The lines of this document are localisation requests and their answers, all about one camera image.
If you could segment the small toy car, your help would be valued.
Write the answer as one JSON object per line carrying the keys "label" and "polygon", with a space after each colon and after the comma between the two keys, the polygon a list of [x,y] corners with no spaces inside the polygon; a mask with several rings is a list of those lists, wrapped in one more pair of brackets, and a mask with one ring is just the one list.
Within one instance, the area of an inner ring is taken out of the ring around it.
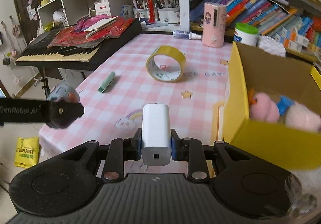
{"label": "small toy car", "polygon": [[80,96],[70,85],[59,84],[50,91],[47,100],[51,102],[79,103]]}

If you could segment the white power bank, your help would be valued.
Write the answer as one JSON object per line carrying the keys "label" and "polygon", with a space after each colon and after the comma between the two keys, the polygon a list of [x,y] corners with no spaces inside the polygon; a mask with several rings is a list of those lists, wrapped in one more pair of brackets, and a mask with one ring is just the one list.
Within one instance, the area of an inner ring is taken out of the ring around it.
{"label": "white power bank", "polygon": [[163,103],[143,107],[141,155],[147,166],[165,166],[171,158],[169,107]]}

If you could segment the pink plush toy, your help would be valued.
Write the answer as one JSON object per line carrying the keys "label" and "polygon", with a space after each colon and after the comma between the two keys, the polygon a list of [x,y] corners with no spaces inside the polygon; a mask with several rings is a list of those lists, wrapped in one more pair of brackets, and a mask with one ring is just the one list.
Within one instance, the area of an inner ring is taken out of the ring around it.
{"label": "pink plush toy", "polygon": [[320,132],[320,115],[284,95],[275,102],[264,92],[248,91],[250,119],[266,123],[283,123],[306,132]]}

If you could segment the yellow tape roll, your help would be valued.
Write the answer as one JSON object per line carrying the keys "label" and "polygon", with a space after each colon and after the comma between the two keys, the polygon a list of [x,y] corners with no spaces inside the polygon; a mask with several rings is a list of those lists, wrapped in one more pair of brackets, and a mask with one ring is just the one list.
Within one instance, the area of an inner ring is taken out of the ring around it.
{"label": "yellow tape roll", "polygon": [[185,65],[185,55],[168,45],[158,47],[146,61],[147,72],[152,78],[170,83],[181,79]]}

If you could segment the yellow cardboard box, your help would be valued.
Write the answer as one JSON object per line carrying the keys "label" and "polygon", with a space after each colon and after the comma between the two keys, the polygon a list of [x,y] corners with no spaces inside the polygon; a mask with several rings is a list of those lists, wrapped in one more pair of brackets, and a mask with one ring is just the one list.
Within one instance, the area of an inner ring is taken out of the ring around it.
{"label": "yellow cardboard box", "polygon": [[222,137],[288,170],[320,167],[320,73],[305,62],[234,43]]}

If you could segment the black Yamaha keyboard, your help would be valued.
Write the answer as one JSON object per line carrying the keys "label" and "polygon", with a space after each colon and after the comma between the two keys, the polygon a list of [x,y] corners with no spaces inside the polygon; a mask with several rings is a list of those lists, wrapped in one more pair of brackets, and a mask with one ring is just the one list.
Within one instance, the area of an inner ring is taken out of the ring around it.
{"label": "black Yamaha keyboard", "polygon": [[19,55],[19,66],[93,71],[142,32],[137,18],[116,18],[89,38],[75,26],[52,29],[35,38]]}

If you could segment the pink checkered tablecloth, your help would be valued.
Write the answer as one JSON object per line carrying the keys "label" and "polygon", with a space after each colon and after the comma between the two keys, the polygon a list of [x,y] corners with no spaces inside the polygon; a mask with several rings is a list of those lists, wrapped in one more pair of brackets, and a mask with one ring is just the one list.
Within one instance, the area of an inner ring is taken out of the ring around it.
{"label": "pink checkered tablecloth", "polygon": [[[156,81],[146,70],[147,59],[162,45],[177,48],[186,57],[178,82]],[[149,103],[168,105],[170,126],[180,138],[211,145],[213,107],[225,97],[231,48],[230,43],[216,49],[201,41],[163,34],[135,37],[77,87],[84,106],[81,118],[64,130],[41,128],[44,153],[53,157],[89,140],[104,145],[115,138],[132,137],[141,127],[143,107]],[[99,86],[111,72],[116,74],[114,80],[99,93]]]}

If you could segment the white notebook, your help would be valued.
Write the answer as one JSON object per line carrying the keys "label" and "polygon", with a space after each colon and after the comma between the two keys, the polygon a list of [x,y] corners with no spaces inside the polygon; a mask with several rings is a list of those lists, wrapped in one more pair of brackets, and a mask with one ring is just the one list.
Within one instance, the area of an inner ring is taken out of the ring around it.
{"label": "white notebook", "polygon": [[94,23],[93,25],[91,25],[90,27],[88,27],[85,32],[87,32],[87,34],[85,35],[86,38],[90,38],[92,35],[94,35],[95,33],[101,31],[103,28],[109,26],[110,24],[114,23],[117,19],[117,16],[112,17],[112,18],[104,18],[101,19],[100,21]]}

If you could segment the pink humidifier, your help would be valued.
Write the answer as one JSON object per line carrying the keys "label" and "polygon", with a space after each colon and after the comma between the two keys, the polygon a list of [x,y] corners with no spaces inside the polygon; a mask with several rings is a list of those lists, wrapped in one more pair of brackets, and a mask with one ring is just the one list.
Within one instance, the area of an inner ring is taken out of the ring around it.
{"label": "pink humidifier", "polygon": [[202,43],[212,48],[224,45],[226,6],[206,2],[204,7]]}

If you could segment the small spray bottle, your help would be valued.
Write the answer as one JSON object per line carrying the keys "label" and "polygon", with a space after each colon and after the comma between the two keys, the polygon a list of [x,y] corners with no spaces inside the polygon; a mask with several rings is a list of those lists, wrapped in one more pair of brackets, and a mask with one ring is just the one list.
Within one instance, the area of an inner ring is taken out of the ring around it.
{"label": "small spray bottle", "polygon": [[189,31],[174,30],[173,37],[177,39],[202,40],[202,35]]}

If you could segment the white pen holder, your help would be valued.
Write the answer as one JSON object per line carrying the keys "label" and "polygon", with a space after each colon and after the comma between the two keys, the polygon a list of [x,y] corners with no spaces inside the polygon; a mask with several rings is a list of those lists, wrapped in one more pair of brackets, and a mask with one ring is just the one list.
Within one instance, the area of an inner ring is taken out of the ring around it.
{"label": "white pen holder", "polygon": [[149,19],[149,9],[148,8],[133,8],[133,14],[135,18],[145,18]]}
{"label": "white pen holder", "polygon": [[159,20],[161,23],[178,24],[180,23],[180,8],[159,8]]}

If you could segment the white quilted pouch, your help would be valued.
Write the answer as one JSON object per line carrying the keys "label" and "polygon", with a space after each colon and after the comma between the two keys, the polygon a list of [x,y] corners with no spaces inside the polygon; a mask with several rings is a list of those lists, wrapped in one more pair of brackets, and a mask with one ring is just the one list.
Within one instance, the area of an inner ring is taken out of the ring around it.
{"label": "white quilted pouch", "polygon": [[259,36],[258,47],[271,55],[286,57],[285,47],[271,37]]}

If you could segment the red doll figurine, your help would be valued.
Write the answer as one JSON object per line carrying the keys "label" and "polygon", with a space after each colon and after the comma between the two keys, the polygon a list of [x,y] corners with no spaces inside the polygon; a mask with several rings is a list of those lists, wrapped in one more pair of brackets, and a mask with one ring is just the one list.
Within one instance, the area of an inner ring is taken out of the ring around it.
{"label": "red doll figurine", "polygon": [[155,14],[154,14],[154,4],[152,0],[147,0],[148,8],[149,8],[149,22],[155,23]]}

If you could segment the right white pen holder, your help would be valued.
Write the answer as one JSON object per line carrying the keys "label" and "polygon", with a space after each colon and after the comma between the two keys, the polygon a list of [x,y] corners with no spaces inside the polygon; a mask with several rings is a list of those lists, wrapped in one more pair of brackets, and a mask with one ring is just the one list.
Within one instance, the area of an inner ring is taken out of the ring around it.
{"label": "right white pen holder", "polygon": [[178,24],[180,23],[180,8],[159,8],[159,20],[161,23]]}

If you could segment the wooden bookshelf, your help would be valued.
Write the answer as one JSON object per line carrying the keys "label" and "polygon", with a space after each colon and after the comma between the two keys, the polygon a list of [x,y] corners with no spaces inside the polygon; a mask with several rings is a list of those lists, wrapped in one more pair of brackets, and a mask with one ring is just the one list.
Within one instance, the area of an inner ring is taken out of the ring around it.
{"label": "wooden bookshelf", "polygon": [[314,61],[311,51],[320,49],[320,0],[192,0],[190,28],[204,31],[218,22],[218,11],[205,9],[205,3],[224,5],[222,32],[231,36],[238,24],[253,27],[258,35],[280,38],[286,53]]}

